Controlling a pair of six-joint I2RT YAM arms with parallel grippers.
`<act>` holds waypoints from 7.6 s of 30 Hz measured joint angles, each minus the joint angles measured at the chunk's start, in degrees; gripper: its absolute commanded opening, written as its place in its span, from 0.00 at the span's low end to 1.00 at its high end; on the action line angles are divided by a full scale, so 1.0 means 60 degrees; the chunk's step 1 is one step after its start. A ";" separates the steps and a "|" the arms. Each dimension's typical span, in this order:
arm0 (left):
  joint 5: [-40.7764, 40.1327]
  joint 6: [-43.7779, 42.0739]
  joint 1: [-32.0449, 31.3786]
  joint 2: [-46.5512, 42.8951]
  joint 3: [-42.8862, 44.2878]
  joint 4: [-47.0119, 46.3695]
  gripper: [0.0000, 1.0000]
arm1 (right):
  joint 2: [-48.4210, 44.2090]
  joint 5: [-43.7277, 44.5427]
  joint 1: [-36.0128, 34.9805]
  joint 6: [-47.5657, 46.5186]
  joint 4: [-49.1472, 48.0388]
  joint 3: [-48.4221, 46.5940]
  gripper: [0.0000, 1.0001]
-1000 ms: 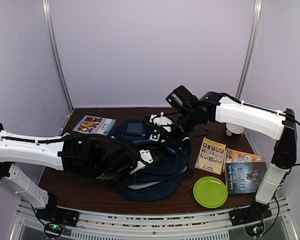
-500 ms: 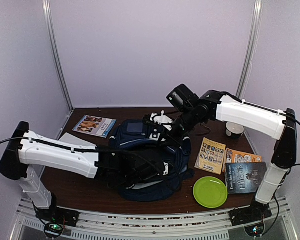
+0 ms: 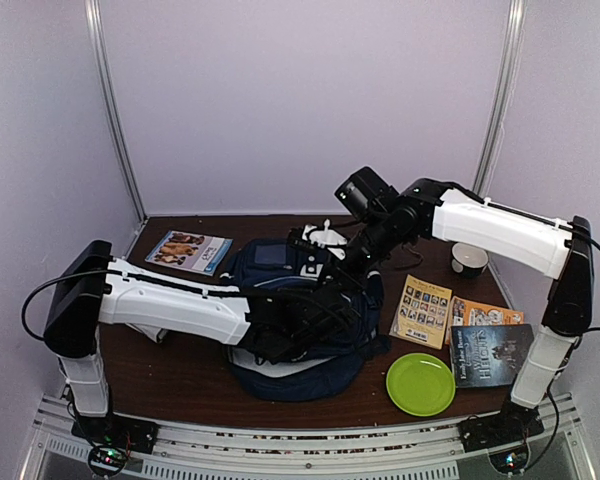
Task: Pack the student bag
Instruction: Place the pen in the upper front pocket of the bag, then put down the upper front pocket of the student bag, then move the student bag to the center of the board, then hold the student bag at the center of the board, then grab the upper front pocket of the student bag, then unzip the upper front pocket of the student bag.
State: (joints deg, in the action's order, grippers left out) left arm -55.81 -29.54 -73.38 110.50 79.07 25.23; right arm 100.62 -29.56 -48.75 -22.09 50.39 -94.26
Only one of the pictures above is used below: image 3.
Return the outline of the navy blue student backpack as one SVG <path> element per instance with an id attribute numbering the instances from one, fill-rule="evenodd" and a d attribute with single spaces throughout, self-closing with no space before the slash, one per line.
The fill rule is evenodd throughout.
<path id="1" fill-rule="evenodd" d="M 221 278 L 232 286 L 304 293 L 317 283 L 327 258 L 324 250 L 310 254 L 284 239 L 255 239 L 231 256 Z M 388 337 L 379 333 L 384 303 L 380 273 L 369 272 L 366 289 L 346 301 L 357 314 L 349 330 L 334 332 L 277 363 L 243 347 L 226 346 L 230 372 L 250 395 L 267 401 L 304 402 L 342 393 L 368 360 L 391 348 Z"/>

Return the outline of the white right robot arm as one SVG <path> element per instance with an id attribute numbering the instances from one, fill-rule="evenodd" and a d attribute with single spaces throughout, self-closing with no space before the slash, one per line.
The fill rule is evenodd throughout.
<path id="1" fill-rule="evenodd" d="M 513 404 L 492 423 L 499 440 L 515 440 L 531 424 L 529 409 L 539 405 L 577 338 L 591 324 L 589 222 L 522 212 L 482 199 L 454 182 L 421 178 L 398 192 L 369 167 L 352 174 L 335 196 L 363 229 L 345 239 L 325 224 L 306 237 L 337 256 L 341 278 L 355 281 L 396 246 L 435 238 L 507 257 L 552 279 L 538 333 L 510 390 Z"/>

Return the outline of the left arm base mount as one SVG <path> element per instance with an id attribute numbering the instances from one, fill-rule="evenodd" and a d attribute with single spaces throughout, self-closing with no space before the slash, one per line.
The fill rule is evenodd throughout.
<path id="1" fill-rule="evenodd" d="M 112 418 L 78 416 L 71 433 L 87 441 L 87 466 L 97 476 L 120 474 L 132 453 L 151 454 L 157 440 L 156 423 L 114 415 Z"/>

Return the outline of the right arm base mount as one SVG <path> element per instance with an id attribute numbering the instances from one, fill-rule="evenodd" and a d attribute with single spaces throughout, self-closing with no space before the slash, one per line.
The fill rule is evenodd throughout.
<path id="1" fill-rule="evenodd" d="M 544 425 L 538 418 L 506 417 L 502 412 L 483 417 L 472 415 L 458 424 L 464 451 L 485 450 L 491 467 L 508 476 L 522 474 L 528 467 L 528 441 L 543 432 Z"/>

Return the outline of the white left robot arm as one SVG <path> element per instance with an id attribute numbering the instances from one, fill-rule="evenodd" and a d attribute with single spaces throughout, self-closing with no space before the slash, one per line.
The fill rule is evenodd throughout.
<path id="1" fill-rule="evenodd" d="M 91 242 L 58 279 L 43 333 L 62 365 L 86 429 L 103 444 L 124 424 L 111 412 L 100 324 L 156 327 L 237 346 L 271 363 L 302 355 L 355 321 L 330 285 L 308 291 L 196 283 L 147 271 Z"/>

